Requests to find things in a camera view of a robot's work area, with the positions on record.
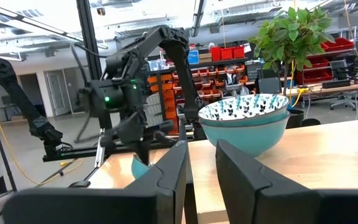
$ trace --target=white column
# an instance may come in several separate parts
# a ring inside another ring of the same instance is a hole
[[[47,86],[47,79],[44,74],[44,71],[37,71],[37,79],[38,85],[40,86],[42,101],[44,103],[45,113],[47,114],[47,118],[53,117],[53,108],[52,108],[52,101],[50,100],[48,86]]]

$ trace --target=yellow cable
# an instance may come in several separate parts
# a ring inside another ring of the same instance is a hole
[[[293,74],[295,72],[295,65],[293,63],[293,60],[292,60],[292,63],[291,63],[291,82],[290,82],[290,103],[292,103],[292,98],[291,98],[291,91],[292,91],[292,80],[293,80]],[[299,101],[299,98],[301,97],[301,94],[302,94],[303,91],[299,91],[298,93],[298,98],[295,100],[295,103],[293,105],[291,105],[291,107],[294,107],[298,101]]]
[[[6,137],[6,135],[5,135],[5,132],[4,132],[3,128],[2,128],[2,126],[1,126],[1,123],[0,123],[0,130],[1,130],[2,138],[4,139],[4,141],[5,141],[5,143],[6,143],[6,146],[7,146],[7,148],[8,148],[8,151],[9,151],[9,153],[10,153],[12,159],[13,159],[13,162],[15,163],[16,167],[18,168],[18,170],[23,174],[23,176],[24,176],[27,180],[29,180],[30,182],[32,182],[32,183],[35,184],[35,185],[43,185],[43,184],[49,183],[51,180],[53,180],[54,178],[56,178],[56,177],[59,176],[59,174],[56,174],[56,175],[54,175],[52,178],[50,178],[49,180],[43,181],[43,182],[41,182],[41,183],[38,183],[38,182],[32,180],[32,179],[24,172],[23,168],[22,168],[22,167],[19,165],[19,163],[17,162],[17,159],[16,159],[15,155],[13,154],[12,147],[11,147],[11,145],[9,144],[9,141],[7,140],[7,137]],[[79,166],[82,165],[82,163],[84,163],[84,161],[82,161],[82,160],[70,161],[70,163],[72,163],[72,162],[79,162],[79,164],[78,164],[77,166],[73,167],[72,169],[66,170],[66,171],[65,171],[66,173],[67,173],[67,172],[71,172],[71,171],[73,171],[73,170],[79,168]]]

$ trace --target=patterned bowl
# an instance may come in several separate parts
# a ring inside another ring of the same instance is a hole
[[[242,95],[211,103],[198,117],[201,124],[217,127],[267,124],[285,118],[289,102],[277,94]]]
[[[276,145],[283,137],[290,112],[280,121],[258,126],[215,127],[201,124],[210,143],[216,146],[218,139],[224,139],[238,149],[257,157]]]

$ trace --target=green leaves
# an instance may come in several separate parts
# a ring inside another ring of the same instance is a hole
[[[256,44],[254,57],[263,57],[264,69],[278,70],[277,61],[291,64],[299,71],[304,67],[311,67],[308,55],[320,54],[324,50],[320,44],[334,41],[333,37],[325,33],[331,25],[331,19],[320,8],[310,12],[307,9],[289,8],[288,17],[276,16],[272,21],[264,21],[256,37],[249,41]]]
[[[308,22],[308,12],[304,9],[298,9],[298,18],[302,23]]]
[[[312,65],[311,65],[311,62],[308,60],[308,59],[305,59],[305,61],[303,61],[304,65],[308,68],[311,68]]]
[[[281,45],[278,49],[277,49],[277,53],[276,53],[277,59],[282,60],[283,56],[284,56],[284,45]]]
[[[292,23],[292,24],[288,25],[288,30],[297,30],[300,26],[301,26],[301,24]]]
[[[288,26],[290,25],[290,21],[288,21],[288,19],[280,19],[277,21],[277,24],[280,28],[288,29]]]
[[[327,29],[331,25],[331,19],[328,17],[323,17],[317,20],[317,24],[321,29]]]
[[[291,20],[295,21],[296,20],[296,12],[295,9],[290,7],[288,9],[288,18],[290,18]]]
[[[299,35],[299,31],[298,30],[291,30],[289,33],[288,33],[288,36],[290,37],[290,39],[292,40],[292,42],[294,42],[296,40],[296,38],[298,37]]]
[[[319,32],[320,37],[330,41],[331,43],[335,43],[335,39],[331,34],[327,34],[326,32]]]
[[[274,33],[272,39],[273,39],[273,41],[279,41],[279,40],[286,38],[287,36],[288,36],[288,30],[282,29],[282,30],[276,31],[276,33]]]
[[[273,64],[273,62],[266,62],[266,63],[264,64],[264,70],[265,70],[265,69],[270,69],[270,67],[272,66],[272,64]]]
[[[268,32],[267,27],[262,27],[259,30],[259,37],[263,37],[264,35],[266,35],[266,33]]]

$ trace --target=workbench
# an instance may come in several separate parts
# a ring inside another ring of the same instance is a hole
[[[337,88],[323,88],[321,83],[319,84],[309,84],[307,85],[309,91],[306,93],[302,93],[302,95],[324,95],[324,94],[334,94],[345,91],[358,91],[358,84],[351,84],[350,86],[342,86]],[[287,96],[298,96],[298,89],[293,88],[290,94],[290,89],[287,88]]]
[[[151,152],[157,162],[167,150]],[[199,223],[228,223],[218,177],[215,147],[189,142]],[[91,188],[123,188],[134,178],[133,153],[112,155],[89,179]],[[311,189],[358,189],[358,120],[288,129],[281,141],[257,158]]]

